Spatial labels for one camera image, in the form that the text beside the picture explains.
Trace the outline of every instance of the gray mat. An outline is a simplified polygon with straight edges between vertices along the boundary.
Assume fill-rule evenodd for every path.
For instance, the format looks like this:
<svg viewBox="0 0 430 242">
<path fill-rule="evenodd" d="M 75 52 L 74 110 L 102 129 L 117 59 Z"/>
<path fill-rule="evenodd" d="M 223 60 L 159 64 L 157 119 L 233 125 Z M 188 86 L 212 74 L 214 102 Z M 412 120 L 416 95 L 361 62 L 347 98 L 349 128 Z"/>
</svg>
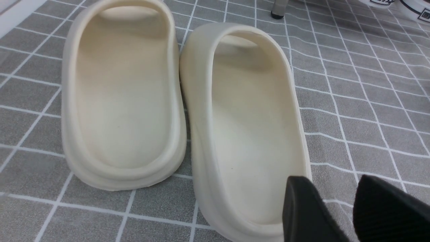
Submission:
<svg viewBox="0 0 430 242">
<path fill-rule="evenodd" d="M 68 169 L 61 148 L 61 57 L 67 31 L 94 0 L 48 0 L 0 39 L 0 186 L 4 241 L 227 241 L 193 192 L 190 150 L 174 176 L 104 192 Z M 430 27 L 395 7 L 291 0 L 285 19 L 266 0 L 165 0 L 180 46 L 209 22 L 269 33 L 293 67 L 313 182 L 356 240 L 352 204 L 362 174 L 430 203 Z"/>
</svg>

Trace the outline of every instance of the chair leg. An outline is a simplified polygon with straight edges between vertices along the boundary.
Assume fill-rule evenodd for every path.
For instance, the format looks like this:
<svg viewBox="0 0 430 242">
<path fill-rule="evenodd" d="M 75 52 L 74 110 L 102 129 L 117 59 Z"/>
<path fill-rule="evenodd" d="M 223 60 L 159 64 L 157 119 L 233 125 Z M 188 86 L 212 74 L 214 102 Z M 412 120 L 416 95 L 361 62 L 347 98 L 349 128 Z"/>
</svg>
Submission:
<svg viewBox="0 0 430 242">
<path fill-rule="evenodd" d="M 275 0 L 272 11 L 270 12 L 272 18 L 282 19 L 284 17 L 285 8 L 287 7 L 288 1 L 289 0 Z"/>
</svg>

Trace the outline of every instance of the cream slide sandal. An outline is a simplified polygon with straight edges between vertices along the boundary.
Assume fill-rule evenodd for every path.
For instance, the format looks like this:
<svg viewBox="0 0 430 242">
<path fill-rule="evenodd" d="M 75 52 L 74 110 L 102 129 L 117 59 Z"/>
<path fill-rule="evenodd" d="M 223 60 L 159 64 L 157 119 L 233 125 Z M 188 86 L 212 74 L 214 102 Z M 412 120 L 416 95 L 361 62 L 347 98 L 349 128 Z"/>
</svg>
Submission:
<svg viewBox="0 0 430 242">
<path fill-rule="evenodd" d="M 101 0 L 66 39 L 64 154 L 83 182 L 105 190 L 151 186 L 185 154 L 175 24 L 160 0 Z"/>
<path fill-rule="evenodd" d="M 287 178 L 311 178 L 285 54 L 254 27 L 211 23 L 192 32 L 179 68 L 203 216 L 234 242 L 283 241 Z"/>
</svg>

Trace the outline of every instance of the black rubber foot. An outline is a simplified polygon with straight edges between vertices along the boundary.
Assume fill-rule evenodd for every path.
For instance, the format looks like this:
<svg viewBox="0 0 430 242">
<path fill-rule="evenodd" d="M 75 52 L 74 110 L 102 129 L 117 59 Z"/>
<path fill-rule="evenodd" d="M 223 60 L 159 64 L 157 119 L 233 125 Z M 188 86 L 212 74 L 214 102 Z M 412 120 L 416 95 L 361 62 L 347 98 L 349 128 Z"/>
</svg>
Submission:
<svg viewBox="0 0 430 242">
<path fill-rule="evenodd" d="M 270 15 L 274 19 L 282 19 L 284 17 L 284 15 L 277 15 L 277 14 L 272 13 L 272 11 L 270 11 Z"/>
</svg>

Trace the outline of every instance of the slide sandal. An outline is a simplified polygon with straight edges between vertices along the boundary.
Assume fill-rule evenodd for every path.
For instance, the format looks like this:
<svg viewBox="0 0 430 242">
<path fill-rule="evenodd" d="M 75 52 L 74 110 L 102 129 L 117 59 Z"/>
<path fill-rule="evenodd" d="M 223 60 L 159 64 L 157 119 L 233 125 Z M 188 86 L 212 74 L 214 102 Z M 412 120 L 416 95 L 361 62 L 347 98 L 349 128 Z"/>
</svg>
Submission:
<svg viewBox="0 0 430 242">
<path fill-rule="evenodd" d="M 306 177 L 288 177 L 282 220 L 284 242 L 349 242 Z"/>
<path fill-rule="evenodd" d="M 169 177 L 187 134 L 173 16 L 159 0 L 101 0 L 66 39 L 62 140 L 90 186 L 136 189 Z"/>
<path fill-rule="evenodd" d="M 283 241 L 287 178 L 311 179 L 284 52 L 254 27 L 211 23 L 191 33 L 179 69 L 203 216 L 234 242 Z"/>
<path fill-rule="evenodd" d="M 358 183 L 353 223 L 361 242 L 430 241 L 430 206 L 374 176 Z"/>
</svg>

